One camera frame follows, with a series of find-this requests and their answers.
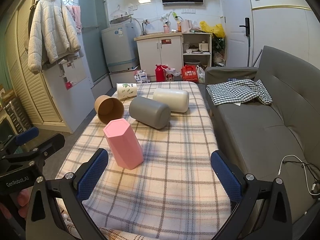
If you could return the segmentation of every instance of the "gray cup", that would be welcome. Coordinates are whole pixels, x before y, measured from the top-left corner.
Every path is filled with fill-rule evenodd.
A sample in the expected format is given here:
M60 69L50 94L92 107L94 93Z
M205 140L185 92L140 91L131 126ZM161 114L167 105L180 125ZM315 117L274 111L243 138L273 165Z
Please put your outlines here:
M129 107L132 118L156 129L164 128L170 121L168 105L144 97L136 97Z

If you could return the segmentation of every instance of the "jacket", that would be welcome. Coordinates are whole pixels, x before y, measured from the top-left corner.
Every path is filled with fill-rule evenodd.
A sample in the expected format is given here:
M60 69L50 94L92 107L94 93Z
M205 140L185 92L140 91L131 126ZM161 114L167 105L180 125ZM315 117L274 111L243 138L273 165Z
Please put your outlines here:
M36 6L28 46L32 72L42 69L42 37L51 64L81 49L76 23L62 0L40 0Z

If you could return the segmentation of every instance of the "sofa backrest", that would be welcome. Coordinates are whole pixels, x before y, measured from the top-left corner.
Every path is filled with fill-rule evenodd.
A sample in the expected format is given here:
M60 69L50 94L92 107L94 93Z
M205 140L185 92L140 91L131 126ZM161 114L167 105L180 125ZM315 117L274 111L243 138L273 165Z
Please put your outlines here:
M265 46L255 80L271 107L294 134L306 160L320 167L320 70L284 51Z

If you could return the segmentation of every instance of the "pink hexagonal cup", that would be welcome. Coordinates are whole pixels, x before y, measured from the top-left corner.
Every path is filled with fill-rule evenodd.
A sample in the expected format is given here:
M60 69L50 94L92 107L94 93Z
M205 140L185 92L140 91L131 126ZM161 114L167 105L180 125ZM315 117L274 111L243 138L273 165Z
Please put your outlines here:
M143 162L141 145L125 119L111 121L103 132L118 166L133 170Z

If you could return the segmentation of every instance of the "red bag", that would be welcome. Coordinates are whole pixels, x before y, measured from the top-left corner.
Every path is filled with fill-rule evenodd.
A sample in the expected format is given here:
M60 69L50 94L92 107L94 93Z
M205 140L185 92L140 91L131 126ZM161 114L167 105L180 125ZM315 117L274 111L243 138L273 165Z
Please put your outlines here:
M198 82L196 66L185 65L181 69L183 81Z

